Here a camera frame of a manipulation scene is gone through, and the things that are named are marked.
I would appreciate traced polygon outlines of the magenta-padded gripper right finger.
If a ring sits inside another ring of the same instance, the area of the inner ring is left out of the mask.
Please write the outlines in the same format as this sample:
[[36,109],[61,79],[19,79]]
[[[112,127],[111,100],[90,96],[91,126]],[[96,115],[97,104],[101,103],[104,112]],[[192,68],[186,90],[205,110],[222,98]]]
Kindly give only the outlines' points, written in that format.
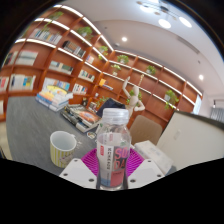
[[140,188],[164,177],[162,171],[151,159],[144,159],[134,149],[126,163],[126,179],[129,189]]

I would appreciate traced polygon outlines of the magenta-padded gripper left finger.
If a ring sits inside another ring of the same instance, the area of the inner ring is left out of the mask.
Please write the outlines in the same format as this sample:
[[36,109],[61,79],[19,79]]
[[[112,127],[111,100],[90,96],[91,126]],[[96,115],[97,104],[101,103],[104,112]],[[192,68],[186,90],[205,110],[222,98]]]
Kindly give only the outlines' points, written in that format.
[[78,186],[95,189],[97,187],[98,174],[97,150],[92,149],[81,159],[72,159],[62,171],[60,177]]

